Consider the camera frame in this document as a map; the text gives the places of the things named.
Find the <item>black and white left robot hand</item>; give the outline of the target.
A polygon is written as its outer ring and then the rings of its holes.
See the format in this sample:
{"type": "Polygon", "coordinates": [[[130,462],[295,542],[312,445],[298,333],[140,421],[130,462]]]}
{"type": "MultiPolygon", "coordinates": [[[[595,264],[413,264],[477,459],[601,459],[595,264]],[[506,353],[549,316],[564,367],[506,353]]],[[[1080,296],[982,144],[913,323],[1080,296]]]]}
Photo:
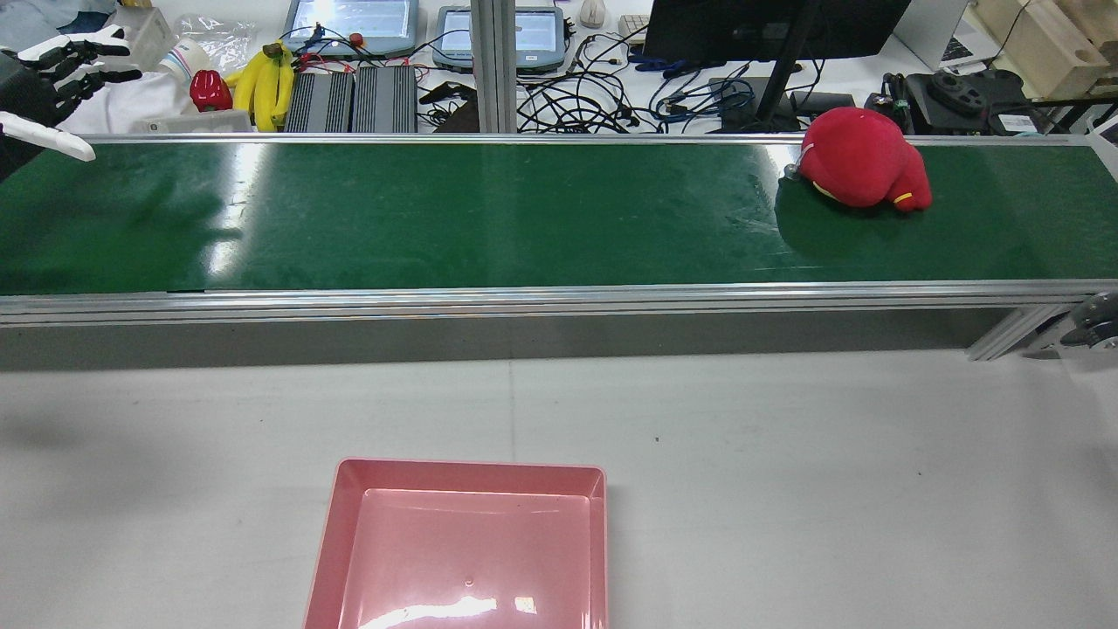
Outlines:
{"type": "Polygon", "coordinates": [[[119,25],[88,34],[59,34],[31,48],[3,49],[1,67],[1,179],[42,154],[96,158],[84,139],[60,130],[80,103],[107,84],[138,80],[131,45],[119,25]]]}

